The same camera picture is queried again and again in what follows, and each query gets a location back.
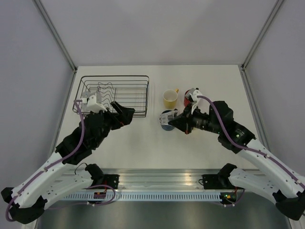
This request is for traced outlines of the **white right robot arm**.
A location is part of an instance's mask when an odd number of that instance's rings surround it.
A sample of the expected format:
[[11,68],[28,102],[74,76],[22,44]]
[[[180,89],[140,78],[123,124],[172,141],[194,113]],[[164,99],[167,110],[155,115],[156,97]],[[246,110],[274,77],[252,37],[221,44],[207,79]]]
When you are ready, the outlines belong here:
[[235,186],[250,190],[275,204],[286,217],[299,220],[305,212],[305,178],[276,158],[256,137],[233,118],[233,110],[224,101],[212,102],[208,113],[188,104],[168,122],[190,134],[194,128],[218,134],[219,143],[248,160],[264,173],[260,179],[233,164],[226,164],[217,174],[222,188]]

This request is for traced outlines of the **navy blue mug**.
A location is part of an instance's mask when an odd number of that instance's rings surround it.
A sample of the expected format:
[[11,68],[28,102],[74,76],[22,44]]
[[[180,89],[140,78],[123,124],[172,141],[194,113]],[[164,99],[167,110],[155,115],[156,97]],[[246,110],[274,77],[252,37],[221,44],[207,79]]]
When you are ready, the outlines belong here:
[[175,127],[171,125],[161,125],[161,127],[165,131],[172,131],[173,129],[175,129]]

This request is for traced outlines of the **pale yellow mug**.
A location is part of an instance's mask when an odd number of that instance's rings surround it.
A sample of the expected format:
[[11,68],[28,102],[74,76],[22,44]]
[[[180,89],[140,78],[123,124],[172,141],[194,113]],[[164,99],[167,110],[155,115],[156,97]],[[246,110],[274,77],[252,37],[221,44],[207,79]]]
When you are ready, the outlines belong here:
[[163,93],[163,104],[167,109],[174,109],[178,99],[179,89],[166,90]]

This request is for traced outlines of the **clear glass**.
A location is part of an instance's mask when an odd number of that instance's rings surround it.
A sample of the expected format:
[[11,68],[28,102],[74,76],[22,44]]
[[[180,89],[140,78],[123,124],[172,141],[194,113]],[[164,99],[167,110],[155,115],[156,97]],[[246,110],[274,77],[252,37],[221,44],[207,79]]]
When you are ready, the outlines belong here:
[[81,94],[81,98],[89,98],[91,95],[90,91],[85,91]]
[[160,114],[159,121],[161,125],[169,125],[169,122],[178,115],[178,110],[165,110]]

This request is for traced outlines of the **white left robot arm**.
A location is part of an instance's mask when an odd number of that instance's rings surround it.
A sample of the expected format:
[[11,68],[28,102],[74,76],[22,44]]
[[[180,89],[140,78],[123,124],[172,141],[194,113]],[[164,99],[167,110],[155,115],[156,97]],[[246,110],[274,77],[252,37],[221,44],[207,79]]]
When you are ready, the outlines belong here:
[[29,224],[38,219],[45,210],[63,197],[81,189],[115,189],[106,184],[104,173],[97,164],[88,164],[84,171],[74,173],[72,178],[55,181],[66,171],[77,165],[93,150],[97,149],[111,130],[129,125],[135,109],[111,102],[115,109],[99,108],[88,115],[80,116],[80,123],[56,147],[47,161],[26,181],[17,187],[6,187],[1,191],[8,203],[5,217],[8,222]]

